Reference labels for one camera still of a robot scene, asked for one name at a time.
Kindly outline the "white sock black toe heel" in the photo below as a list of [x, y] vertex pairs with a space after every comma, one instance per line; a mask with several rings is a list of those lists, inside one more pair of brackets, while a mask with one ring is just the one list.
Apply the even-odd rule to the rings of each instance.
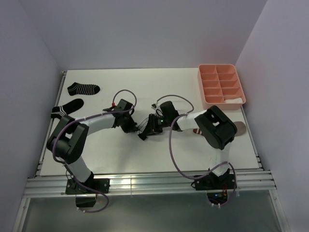
[[142, 127], [141, 133], [138, 134], [138, 137], [145, 141], [148, 136], [154, 132], [154, 117], [149, 116], [148, 121], [144, 127]]

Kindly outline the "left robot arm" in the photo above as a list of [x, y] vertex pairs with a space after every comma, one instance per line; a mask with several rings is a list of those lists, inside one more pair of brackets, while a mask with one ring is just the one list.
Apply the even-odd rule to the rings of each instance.
[[105, 129], [121, 127], [123, 132], [138, 130], [132, 114], [134, 104], [121, 99], [118, 104], [104, 110], [100, 115], [74, 119], [63, 116], [47, 141], [47, 149], [56, 162], [65, 166], [77, 182], [77, 188], [89, 193], [94, 187], [94, 174], [83, 160], [82, 153], [87, 136]]

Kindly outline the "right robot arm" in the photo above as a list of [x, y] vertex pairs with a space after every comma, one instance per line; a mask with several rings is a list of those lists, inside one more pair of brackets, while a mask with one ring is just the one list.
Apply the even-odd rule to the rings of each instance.
[[[234, 172], [235, 169], [229, 162], [229, 151], [231, 143], [238, 132], [236, 125], [226, 116], [217, 106], [211, 106], [209, 109], [198, 113], [186, 113], [180, 115], [171, 101], [166, 101], [159, 106], [162, 115], [149, 114], [148, 122], [139, 137], [144, 141], [149, 136], [158, 135], [164, 128], [170, 128], [169, 131], [169, 153], [172, 163], [176, 170], [185, 178], [198, 180], [209, 176], [209, 183], [213, 188], [220, 188], [226, 181], [225, 174]], [[213, 149], [212, 165], [208, 172], [199, 177], [188, 176], [183, 173], [172, 153], [172, 132], [199, 129]]]

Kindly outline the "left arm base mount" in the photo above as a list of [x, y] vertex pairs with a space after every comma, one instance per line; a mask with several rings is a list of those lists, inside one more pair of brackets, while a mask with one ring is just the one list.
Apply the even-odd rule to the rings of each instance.
[[110, 180], [108, 178], [93, 179], [90, 186], [85, 183], [78, 184], [74, 179], [67, 181], [65, 190], [66, 195], [81, 195], [81, 194], [101, 194], [108, 193], [110, 187]]

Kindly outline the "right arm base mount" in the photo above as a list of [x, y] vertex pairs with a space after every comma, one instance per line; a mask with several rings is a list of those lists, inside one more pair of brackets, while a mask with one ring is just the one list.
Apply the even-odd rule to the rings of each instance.
[[233, 189], [234, 186], [234, 176], [230, 173], [225, 173], [221, 176], [210, 173], [206, 177], [194, 180], [191, 183], [191, 187], [195, 190], [227, 190]]

